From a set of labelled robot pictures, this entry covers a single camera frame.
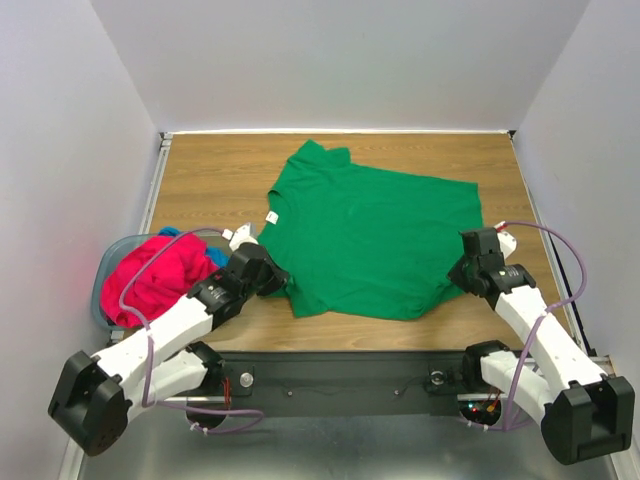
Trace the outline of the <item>green t shirt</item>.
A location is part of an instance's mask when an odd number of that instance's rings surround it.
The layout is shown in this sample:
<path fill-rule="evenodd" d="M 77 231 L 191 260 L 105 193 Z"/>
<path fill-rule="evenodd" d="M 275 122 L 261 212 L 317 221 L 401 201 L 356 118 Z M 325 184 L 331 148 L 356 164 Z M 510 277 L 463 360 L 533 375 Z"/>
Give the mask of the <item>green t shirt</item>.
<path fill-rule="evenodd" d="M 482 226 L 476 184 L 356 164 L 308 140 L 267 194 L 258 237 L 293 313 L 414 320 L 462 295 L 447 274 Z"/>

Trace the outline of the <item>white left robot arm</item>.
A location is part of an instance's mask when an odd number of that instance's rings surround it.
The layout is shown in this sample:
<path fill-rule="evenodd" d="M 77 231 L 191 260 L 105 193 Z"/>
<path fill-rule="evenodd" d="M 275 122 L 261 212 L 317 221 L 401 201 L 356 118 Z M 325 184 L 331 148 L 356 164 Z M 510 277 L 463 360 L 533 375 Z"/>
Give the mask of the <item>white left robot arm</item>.
<path fill-rule="evenodd" d="M 228 264 L 197 282 L 149 326 L 93 355 L 64 363 L 49 416 L 88 456 L 109 449 L 144 410 L 224 382 L 222 359 L 201 337 L 236 317 L 254 295 L 283 288 L 288 273 L 266 248 L 241 244 Z"/>

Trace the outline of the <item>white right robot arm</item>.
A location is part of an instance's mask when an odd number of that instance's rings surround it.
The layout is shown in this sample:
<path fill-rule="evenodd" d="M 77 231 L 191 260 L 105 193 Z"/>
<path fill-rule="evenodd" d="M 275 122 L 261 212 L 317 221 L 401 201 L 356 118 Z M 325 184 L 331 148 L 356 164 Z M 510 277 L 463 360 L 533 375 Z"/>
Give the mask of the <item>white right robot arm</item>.
<path fill-rule="evenodd" d="M 515 354 L 499 341 L 468 347 L 461 381 L 472 390 L 493 387 L 505 394 L 499 429 L 514 429 L 514 411 L 520 409 L 540 427 L 547 449 L 563 465 L 628 450 L 632 385 L 606 373 L 564 330 L 554 315 L 563 302 L 547 304 L 532 275 L 520 264 L 507 264 L 517 246 L 507 226 L 463 232 L 463 254 L 448 277 L 486 300 L 523 349 Z"/>

